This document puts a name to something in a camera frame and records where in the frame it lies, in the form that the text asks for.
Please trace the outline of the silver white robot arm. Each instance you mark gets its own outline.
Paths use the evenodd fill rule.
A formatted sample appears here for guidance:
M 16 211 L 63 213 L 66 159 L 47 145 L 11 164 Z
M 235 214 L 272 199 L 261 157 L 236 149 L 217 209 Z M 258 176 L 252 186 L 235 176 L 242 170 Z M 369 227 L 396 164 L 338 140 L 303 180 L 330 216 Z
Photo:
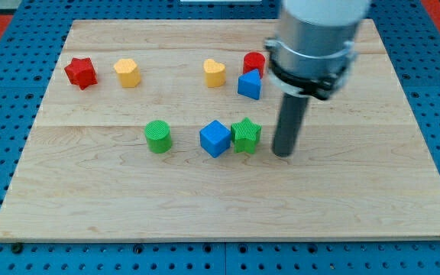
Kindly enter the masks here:
M 268 75 L 286 99 L 327 100 L 348 81 L 369 0 L 282 0 Z

